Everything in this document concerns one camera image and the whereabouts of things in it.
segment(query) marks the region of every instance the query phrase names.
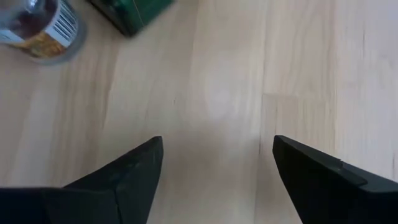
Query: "green container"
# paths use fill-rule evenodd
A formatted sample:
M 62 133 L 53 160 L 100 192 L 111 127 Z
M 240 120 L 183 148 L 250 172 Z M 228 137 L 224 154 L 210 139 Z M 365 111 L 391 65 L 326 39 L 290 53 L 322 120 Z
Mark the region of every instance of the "green container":
M 88 0 L 120 32 L 131 37 L 155 19 L 172 0 Z

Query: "light wood surface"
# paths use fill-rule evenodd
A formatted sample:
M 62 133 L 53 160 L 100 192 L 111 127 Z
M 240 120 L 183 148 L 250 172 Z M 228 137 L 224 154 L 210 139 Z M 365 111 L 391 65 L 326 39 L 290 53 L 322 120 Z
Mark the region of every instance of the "light wood surface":
M 155 135 L 148 223 L 301 223 L 275 134 L 398 180 L 398 2 L 181 0 L 51 67 L 0 48 L 0 185 L 62 186 Z

